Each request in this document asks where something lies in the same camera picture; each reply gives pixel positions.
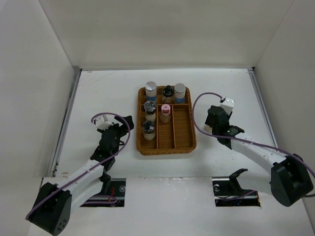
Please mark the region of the black-cap white powder bottle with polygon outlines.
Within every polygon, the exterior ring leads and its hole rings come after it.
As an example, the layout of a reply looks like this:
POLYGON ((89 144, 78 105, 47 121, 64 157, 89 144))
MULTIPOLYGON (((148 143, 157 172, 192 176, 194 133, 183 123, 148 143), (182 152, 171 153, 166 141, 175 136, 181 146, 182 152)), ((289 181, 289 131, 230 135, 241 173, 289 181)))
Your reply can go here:
POLYGON ((156 126, 152 121, 145 121, 142 124, 143 137, 147 141, 152 141, 156 136, 156 126))

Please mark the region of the pink-cap spice bottle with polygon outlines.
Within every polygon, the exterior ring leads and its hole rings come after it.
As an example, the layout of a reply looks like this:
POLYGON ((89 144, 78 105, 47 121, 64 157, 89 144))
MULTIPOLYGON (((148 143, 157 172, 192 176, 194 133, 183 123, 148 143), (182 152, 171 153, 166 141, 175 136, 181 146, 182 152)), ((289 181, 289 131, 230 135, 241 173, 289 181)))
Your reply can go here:
POLYGON ((160 120, 162 123, 168 123, 171 121, 171 107, 168 104, 161 106, 160 120))

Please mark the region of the blue-label jar silver lid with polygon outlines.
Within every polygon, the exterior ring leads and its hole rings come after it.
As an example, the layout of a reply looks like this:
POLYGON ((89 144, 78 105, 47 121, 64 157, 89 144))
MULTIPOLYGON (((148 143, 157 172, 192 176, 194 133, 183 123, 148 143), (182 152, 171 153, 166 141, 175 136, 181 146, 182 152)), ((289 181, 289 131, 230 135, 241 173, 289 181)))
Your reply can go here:
POLYGON ((174 100, 175 103, 181 104, 185 101, 186 86, 182 83, 177 83, 174 86, 174 100))
POLYGON ((157 101, 157 85, 153 81, 149 81, 145 85, 145 92, 147 101, 157 101))

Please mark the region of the black pointed-cap spice bottle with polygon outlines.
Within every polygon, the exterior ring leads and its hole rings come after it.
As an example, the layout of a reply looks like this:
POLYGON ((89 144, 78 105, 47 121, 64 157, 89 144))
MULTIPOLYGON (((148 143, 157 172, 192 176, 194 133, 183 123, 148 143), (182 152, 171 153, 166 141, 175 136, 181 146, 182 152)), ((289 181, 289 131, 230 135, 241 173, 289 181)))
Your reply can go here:
POLYGON ((167 85, 162 90, 162 102, 163 104, 173 104, 174 103, 174 89, 167 85))

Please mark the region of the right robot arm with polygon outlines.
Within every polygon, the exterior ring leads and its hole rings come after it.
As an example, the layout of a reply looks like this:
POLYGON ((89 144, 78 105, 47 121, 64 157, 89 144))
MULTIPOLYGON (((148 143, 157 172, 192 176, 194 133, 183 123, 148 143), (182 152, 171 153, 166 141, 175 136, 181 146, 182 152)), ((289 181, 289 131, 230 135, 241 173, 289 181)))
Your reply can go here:
POLYGON ((289 207, 314 189, 301 157, 255 142, 243 129, 230 125, 229 119, 223 107, 212 105, 205 124, 220 144, 246 156, 268 173, 267 193, 281 205, 289 207))

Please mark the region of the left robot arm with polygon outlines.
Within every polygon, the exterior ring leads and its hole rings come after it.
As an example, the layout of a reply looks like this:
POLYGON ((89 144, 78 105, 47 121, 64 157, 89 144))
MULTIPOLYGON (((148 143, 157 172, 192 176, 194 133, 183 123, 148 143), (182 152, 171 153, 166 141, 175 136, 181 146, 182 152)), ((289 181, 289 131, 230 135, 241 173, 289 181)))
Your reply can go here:
POLYGON ((52 236, 58 236, 69 223, 75 208, 88 204, 94 195, 110 192, 108 171, 115 157, 126 147, 122 137, 131 136, 134 128, 132 116, 114 114, 115 122, 107 120, 108 113, 99 113, 91 122, 101 133, 101 139, 90 159, 76 172, 57 183, 43 184, 26 220, 52 236))

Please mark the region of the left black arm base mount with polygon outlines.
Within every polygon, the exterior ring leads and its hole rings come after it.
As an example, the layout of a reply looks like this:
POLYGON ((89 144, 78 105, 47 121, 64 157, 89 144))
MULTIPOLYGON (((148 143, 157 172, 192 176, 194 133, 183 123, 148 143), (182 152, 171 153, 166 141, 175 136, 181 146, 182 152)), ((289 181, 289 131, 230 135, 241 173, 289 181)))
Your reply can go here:
POLYGON ((124 207, 126 178, 110 178, 108 175, 99 193, 89 198, 81 207, 124 207))

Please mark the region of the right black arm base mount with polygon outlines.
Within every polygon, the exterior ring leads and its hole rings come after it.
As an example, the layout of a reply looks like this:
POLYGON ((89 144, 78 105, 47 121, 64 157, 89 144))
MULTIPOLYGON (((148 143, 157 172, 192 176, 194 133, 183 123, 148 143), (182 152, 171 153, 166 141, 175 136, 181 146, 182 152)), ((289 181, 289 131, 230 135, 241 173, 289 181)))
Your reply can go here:
POLYGON ((212 178, 216 207, 260 207, 258 192, 239 184, 238 177, 247 171, 241 168, 227 177, 212 178))

